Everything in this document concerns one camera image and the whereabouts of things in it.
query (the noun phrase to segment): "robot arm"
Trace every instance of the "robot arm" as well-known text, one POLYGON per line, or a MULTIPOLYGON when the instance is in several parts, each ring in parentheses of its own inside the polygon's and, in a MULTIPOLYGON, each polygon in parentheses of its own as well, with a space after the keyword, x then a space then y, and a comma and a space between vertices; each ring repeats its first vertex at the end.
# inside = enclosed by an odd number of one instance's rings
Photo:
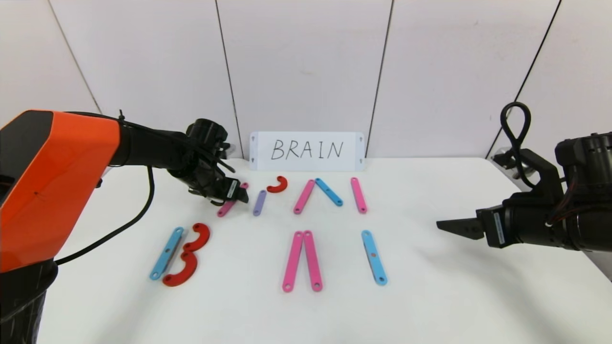
MULTIPOLYGON (((504 108, 502 127, 512 106, 523 109, 528 128, 529 110, 521 103, 504 108)), ((523 131, 519 137, 524 138, 527 130, 523 131)), ((612 132, 565 140, 556 146, 555 155, 565 172, 565 194, 553 164, 514 146, 494 160, 506 168, 522 168, 525 163, 539 172, 533 189, 514 193, 499 206, 476 210, 474 219, 438 221, 438 228, 473 240, 486 235, 488 245, 500 249, 526 243, 612 251, 612 132)))
POLYGON ((43 110, 26 111, 2 128, 2 342, 35 338, 38 321, 31 320, 40 315, 44 291, 57 274, 54 257, 107 166, 164 168, 215 205, 248 202, 240 182, 217 166, 235 172, 221 160, 226 139, 225 129, 206 119, 181 133, 123 118, 43 110))

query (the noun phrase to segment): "black cable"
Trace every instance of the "black cable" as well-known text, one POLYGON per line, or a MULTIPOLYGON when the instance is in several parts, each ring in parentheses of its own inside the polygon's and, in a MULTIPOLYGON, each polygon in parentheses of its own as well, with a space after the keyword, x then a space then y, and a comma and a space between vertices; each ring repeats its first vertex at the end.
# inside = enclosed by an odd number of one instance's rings
POLYGON ((106 236, 94 242, 93 244, 85 247, 84 249, 77 251, 69 256, 56 260, 55 263, 57 265, 62 265, 64 263, 68 263, 71 260, 77 259, 78 257, 84 255, 85 253, 88 253, 91 250, 95 249, 96 247, 104 244, 106 241, 109 241, 111 238, 115 237, 117 234, 123 232, 124 230, 126 230, 127 228, 130 228, 132 225, 138 222, 144 216, 147 210, 149 210, 149 207, 151 206, 151 202, 153 202, 153 195, 155 194, 155 182, 153 180, 153 168, 151 166, 147 166, 147 173, 149 175, 149 198, 147 199, 147 202, 144 204, 143 210, 141 210, 138 213, 138 215, 136 215, 135 218, 133 218, 131 221, 129 221, 125 225, 122 225, 116 230, 108 233, 106 236))
POLYGON ((529 110, 527 105, 521 102, 512 102, 504 106, 504 108, 501 110, 499 121, 501 122, 501 128, 508 137, 508 140, 510 140, 510 145, 512 146, 512 154, 514 155, 514 161, 517 164, 518 175, 528 187, 533 189, 536 186, 532 182, 530 182, 529 179, 527 179, 527 175, 525 174, 525 171, 523 169, 523 162, 521 161, 521 145, 523 144, 523 141, 527 136, 527 132, 529 131, 529 126, 531 125, 531 111, 529 110), (517 107, 523 110, 523 115, 525 118, 523 128, 521 129, 521 133, 518 135, 518 138, 514 136, 512 130, 510 130, 510 127, 508 126, 507 113, 508 110, 513 107, 517 107))
POLYGON ((31 305, 34 301, 36 301, 39 297, 41 297, 42 294, 44 294, 45 291, 51 286, 53 281, 55 281, 55 278, 57 276, 58 276, 58 265, 54 264, 51 269, 51 274, 48 277, 46 277, 44 280, 41 280, 42 284, 40 284, 38 288, 36 288, 36 290, 32 293, 32 295, 27 297, 18 306, 15 306, 15 308, 12 311, 10 311, 9 314, 6 314, 2 318, 0 318, 0 324, 4 323, 7 320, 10 320, 17 313, 23 311, 27 306, 31 305))

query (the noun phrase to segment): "white sign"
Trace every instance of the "white sign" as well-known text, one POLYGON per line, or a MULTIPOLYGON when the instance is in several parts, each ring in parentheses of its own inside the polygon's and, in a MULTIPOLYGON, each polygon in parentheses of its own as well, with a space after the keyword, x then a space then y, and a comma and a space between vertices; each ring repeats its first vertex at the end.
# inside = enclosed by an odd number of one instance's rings
POLYGON ((258 171, 362 171, 365 138, 356 132, 253 132, 250 166, 258 171))

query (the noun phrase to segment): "white table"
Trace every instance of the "white table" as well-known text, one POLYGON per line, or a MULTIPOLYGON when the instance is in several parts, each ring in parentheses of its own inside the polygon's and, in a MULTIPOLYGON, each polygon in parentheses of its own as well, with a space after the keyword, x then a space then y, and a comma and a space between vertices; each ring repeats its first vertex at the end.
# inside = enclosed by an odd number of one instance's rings
MULTIPOLYGON (((230 160, 251 202, 224 218, 167 172, 134 227, 60 267, 47 293, 40 344, 49 343, 611 343, 612 283, 580 252, 514 245, 489 248, 439 231, 435 221, 473 217, 517 188, 482 159, 368 159, 363 173, 286 173, 289 187, 256 193, 277 173, 230 160), (357 212, 349 177, 369 211, 357 212), (345 201, 315 187, 302 215, 292 208, 307 179, 321 177, 345 201), (148 275, 170 232, 212 236, 198 269, 175 288, 148 275), (361 240, 375 238, 389 278, 372 277, 361 240), (281 290, 294 231, 312 230, 324 289, 310 288, 302 250, 296 287, 281 290)), ((58 257, 130 220, 147 197, 145 167, 104 178, 58 257)), ((180 271, 175 259, 171 272, 180 271)))

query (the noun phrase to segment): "red curved piece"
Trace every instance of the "red curved piece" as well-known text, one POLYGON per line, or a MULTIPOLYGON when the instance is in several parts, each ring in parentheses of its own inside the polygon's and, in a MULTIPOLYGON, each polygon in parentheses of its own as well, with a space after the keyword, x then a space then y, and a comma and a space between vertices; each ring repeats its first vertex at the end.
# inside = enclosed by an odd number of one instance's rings
POLYGON ((283 191, 284 189, 287 189, 287 178, 283 177, 283 176, 278 176, 276 177, 276 180, 278 180, 280 182, 280 185, 278 186, 268 186, 266 188, 266 190, 268 190, 268 192, 272 192, 272 193, 278 193, 283 191))
POLYGON ((181 254, 181 259, 185 262, 183 271, 178 274, 168 274, 163 278, 163 284, 167 286, 178 286, 185 283, 189 277, 195 272, 195 268, 198 267, 198 259, 195 257, 193 252, 185 251, 181 254))
POLYGON ((202 246, 206 245, 208 239, 211 238, 211 230, 207 225, 203 223, 196 223, 193 225, 193 231, 199 233, 200 236, 195 239, 195 241, 188 242, 183 245, 183 251, 195 252, 202 248, 202 246))

